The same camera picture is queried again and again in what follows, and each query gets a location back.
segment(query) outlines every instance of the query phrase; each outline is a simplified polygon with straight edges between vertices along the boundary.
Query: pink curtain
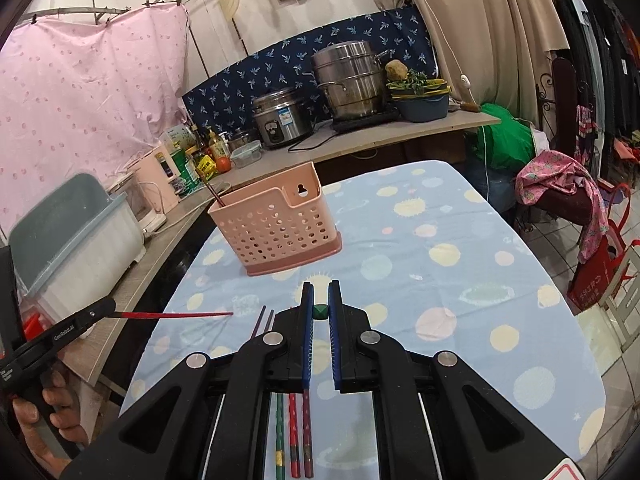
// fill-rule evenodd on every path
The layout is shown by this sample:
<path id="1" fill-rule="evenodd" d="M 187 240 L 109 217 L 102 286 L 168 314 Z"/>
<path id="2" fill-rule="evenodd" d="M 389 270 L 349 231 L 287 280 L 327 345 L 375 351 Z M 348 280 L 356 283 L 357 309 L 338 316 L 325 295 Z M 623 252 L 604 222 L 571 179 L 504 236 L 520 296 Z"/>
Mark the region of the pink curtain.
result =
<path id="1" fill-rule="evenodd" d="M 179 122 L 187 15 L 161 4 L 106 25 L 39 18 L 0 51 L 0 225 L 76 173 L 103 184 Z"/>

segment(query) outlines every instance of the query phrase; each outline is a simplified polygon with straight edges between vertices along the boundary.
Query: red shopping bag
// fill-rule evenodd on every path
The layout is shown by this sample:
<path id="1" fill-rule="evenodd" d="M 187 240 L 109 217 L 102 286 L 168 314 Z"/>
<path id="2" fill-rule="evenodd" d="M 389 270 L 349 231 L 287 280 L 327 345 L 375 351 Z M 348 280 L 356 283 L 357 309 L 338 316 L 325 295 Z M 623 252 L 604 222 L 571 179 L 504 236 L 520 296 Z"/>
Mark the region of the red shopping bag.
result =
<path id="1" fill-rule="evenodd" d="M 575 269 L 574 278 L 569 284 L 567 296 L 580 310 L 587 310 L 600 300 L 618 270 L 618 266 L 625 256 L 625 251 L 628 249 L 620 232 L 629 216 L 631 192 L 626 184 L 618 184 L 611 196 L 614 197 L 619 189 L 623 190 L 627 197 L 626 210 L 620 220 L 620 224 L 616 225 L 610 217 L 611 206 L 613 204 L 613 200 L 611 200 L 607 211 L 609 231 L 602 237 L 596 253 L 586 263 L 578 264 L 577 269 Z M 630 247 L 633 245 L 640 245 L 640 240 L 634 240 L 630 244 Z M 618 290 L 620 290 L 622 281 L 629 279 L 631 279 L 631 276 L 626 275 L 625 269 L 622 280 L 620 280 L 620 283 L 613 291 L 614 296 L 618 293 Z"/>

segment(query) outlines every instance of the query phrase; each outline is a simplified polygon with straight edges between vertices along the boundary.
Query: green cube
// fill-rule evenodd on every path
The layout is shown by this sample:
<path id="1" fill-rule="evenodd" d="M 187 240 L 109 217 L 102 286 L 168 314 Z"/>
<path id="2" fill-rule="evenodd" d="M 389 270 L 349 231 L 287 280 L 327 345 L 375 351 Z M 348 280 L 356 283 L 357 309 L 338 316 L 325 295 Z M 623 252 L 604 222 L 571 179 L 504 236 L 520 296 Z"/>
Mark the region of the green cube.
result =
<path id="1" fill-rule="evenodd" d="M 318 303 L 314 305 L 314 319 L 327 319 L 329 317 L 329 305 Z"/>

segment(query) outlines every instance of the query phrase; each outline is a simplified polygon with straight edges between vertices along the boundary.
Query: black cable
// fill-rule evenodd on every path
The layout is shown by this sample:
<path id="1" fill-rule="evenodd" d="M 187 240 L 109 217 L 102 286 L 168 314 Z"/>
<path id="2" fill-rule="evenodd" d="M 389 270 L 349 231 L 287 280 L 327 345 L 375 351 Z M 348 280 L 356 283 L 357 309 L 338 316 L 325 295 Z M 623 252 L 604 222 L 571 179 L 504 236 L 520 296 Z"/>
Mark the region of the black cable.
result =
<path id="1" fill-rule="evenodd" d="M 306 137 L 305 137 L 305 139 L 301 139 L 298 142 L 296 142 L 295 144 L 292 144 L 291 146 L 289 146 L 287 148 L 287 151 L 289 153 L 293 153 L 293 152 L 308 152 L 309 150 L 314 150 L 316 148 L 319 148 L 320 146 L 322 146 L 326 142 L 329 142 L 331 139 L 333 139 L 334 137 L 337 137 L 338 135 L 340 135 L 340 134 L 333 134 L 331 137 L 329 137 L 329 138 L 323 140 L 322 142 L 320 142 L 320 144 L 316 144 L 315 146 L 308 146 L 307 148 L 300 148 L 300 149 L 296 150 L 295 147 L 297 145 L 299 145 L 300 142 L 303 142 L 304 140 L 306 140 Z"/>

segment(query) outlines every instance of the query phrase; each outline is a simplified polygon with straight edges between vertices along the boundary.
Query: leafy vegetable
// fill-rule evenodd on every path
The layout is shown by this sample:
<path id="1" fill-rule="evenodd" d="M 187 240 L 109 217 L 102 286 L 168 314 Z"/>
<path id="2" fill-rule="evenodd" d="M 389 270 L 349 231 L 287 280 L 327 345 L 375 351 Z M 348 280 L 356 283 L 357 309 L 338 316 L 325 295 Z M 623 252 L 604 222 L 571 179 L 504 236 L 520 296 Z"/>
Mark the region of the leafy vegetable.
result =
<path id="1" fill-rule="evenodd" d="M 438 87 L 446 87 L 444 79 L 429 79 L 424 72 L 418 72 L 410 68 L 404 81 L 390 81 L 386 84 L 390 90 L 411 90 L 417 94 L 435 90 Z"/>

